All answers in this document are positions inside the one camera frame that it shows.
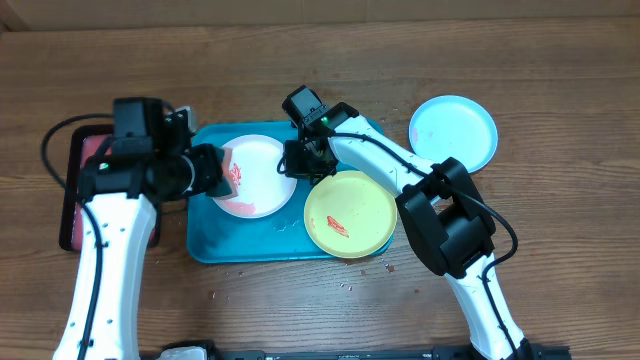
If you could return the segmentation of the light blue plate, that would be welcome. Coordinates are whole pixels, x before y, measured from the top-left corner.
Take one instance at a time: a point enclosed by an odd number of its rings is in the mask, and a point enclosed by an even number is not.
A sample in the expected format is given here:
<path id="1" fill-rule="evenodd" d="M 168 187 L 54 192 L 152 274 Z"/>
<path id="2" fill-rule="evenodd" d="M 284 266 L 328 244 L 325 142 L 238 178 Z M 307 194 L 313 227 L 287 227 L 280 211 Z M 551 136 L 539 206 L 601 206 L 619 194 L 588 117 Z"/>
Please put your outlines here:
<path id="1" fill-rule="evenodd" d="M 499 135 L 493 117 L 482 105 L 463 96 L 442 95 L 414 112 L 409 142 L 422 158 L 441 163 L 453 157 L 474 173 L 494 157 Z"/>

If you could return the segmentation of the dark green sponge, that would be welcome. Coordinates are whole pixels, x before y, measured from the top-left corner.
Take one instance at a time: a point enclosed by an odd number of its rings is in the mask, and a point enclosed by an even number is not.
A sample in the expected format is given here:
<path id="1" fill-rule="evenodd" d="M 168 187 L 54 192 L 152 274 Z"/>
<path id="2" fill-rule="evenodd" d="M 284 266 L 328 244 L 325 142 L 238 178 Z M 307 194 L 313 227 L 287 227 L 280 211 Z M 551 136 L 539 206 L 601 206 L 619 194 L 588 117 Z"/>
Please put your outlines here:
<path id="1" fill-rule="evenodd" d="M 220 161 L 221 178 L 215 188 L 209 192 L 215 199 L 231 199 L 238 195 L 238 185 L 233 180 L 231 173 L 232 149 L 228 147 L 215 147 L 216 156 Z"/>

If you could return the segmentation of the white plate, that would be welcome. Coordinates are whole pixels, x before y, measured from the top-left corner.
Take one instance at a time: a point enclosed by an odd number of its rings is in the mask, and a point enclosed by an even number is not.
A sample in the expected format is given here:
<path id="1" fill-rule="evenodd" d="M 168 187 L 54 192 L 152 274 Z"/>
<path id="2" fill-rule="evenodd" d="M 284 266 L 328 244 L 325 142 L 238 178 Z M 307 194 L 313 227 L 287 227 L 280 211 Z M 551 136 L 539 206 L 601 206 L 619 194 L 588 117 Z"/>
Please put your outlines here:
<path id="1" fill-rule="evenodd" d="M 223 145 L 231 150 L 227 173 L 235 185 L 236 196 L 215 198 L 230 215 L 255 219 L 271 215 L 292 197 L 297 180 L 279 174 L 277 166 L 283 144 L 265 135 L 243 135 Z"/>

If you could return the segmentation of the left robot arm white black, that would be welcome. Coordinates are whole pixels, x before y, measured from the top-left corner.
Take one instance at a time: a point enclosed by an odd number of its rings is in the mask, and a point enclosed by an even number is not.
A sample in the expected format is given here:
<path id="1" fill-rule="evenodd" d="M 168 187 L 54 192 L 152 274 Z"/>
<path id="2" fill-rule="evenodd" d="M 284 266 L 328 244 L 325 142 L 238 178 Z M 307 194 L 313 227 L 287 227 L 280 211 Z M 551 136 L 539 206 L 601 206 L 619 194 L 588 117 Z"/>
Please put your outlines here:
<path id="1" fill-rule="evenodd" d="M 199 194 L 233 198 L 227 167 L 232 151 L 193 145 L 198 128 L 188 106 L 151 97 L 119 98 L 105 138 L 70 186 L 48 159 L 48 144 L 66 119 L 44 136 L 41 159 L 81 208 L 82 248 L 68 322 L 57 359 L 137 359 L 137 320 L 148 243 L 158 207 Z"/>

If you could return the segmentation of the green rimmed plate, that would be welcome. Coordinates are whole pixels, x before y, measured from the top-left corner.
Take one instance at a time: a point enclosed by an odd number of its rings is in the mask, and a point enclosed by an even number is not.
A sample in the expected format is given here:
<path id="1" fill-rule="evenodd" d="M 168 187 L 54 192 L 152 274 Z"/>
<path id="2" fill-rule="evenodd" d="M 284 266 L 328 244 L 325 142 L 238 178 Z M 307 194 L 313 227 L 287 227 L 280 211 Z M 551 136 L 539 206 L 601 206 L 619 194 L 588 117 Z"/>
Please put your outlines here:
<path id="1" fill-rule="evenodd" d="M 387 244 L 396 228 L 397 207 L 391 194 L 364 173 L 341 171 L 311 190 L 304 224 L 324 252 L 362 258 Z"/>

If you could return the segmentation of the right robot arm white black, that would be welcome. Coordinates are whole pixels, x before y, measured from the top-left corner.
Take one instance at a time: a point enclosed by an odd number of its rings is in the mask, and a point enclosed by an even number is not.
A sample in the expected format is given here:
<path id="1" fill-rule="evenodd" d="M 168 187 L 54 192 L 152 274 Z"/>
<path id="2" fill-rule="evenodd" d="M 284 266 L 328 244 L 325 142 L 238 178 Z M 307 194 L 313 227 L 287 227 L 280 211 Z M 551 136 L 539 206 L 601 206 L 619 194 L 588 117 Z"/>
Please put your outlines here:
<path id="1" fill-rule="evenodd" d="M 394 197 L 418 259 L 449 282 L 470 330 L 475 359 L 532 359 L 534 350 L 516 325 L 495 268 L 498 225 L 513 229 L 480 196 L 461 162 L 422 159 L 372 128 L 355 108 L 327 106 L 305 85 L 282 108 L 298 131 L 285 143 L 280 173 L 322 180 L 340 163 L 362 171 Z"/>

